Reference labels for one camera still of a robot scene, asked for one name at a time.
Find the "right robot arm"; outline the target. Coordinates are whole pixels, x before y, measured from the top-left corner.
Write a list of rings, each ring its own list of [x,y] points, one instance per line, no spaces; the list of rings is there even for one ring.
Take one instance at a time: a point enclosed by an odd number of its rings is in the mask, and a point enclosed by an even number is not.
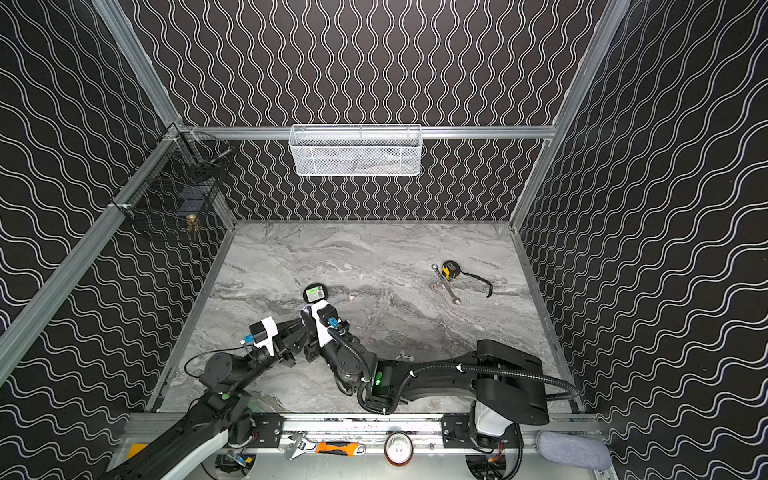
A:
[[[468,398],[469,438],[476,448],[511,437],[523,425],[549,421],[548,405],[578,397],[571,383],[544,374],[539,358],[495,340],[473,351],[427,362],[381,359],[357,341],[326,301],[304,306],[300,319],[339,390],[366,412],[393,415],[402,404],[432,397]]]

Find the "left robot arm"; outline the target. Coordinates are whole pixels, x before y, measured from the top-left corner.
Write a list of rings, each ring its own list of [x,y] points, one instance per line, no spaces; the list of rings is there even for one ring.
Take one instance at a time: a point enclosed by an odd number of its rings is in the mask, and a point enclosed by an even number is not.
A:
[[[247,387],[279,362],[290,363],[317,339],[315,321],[261,321],[264,331],[238,354],[215,351],[198,381],[205,387],[186,413],[163,434],[104,479],[184,479],[207,457],[227,444],[248,444],[252,437],[251,399]]]

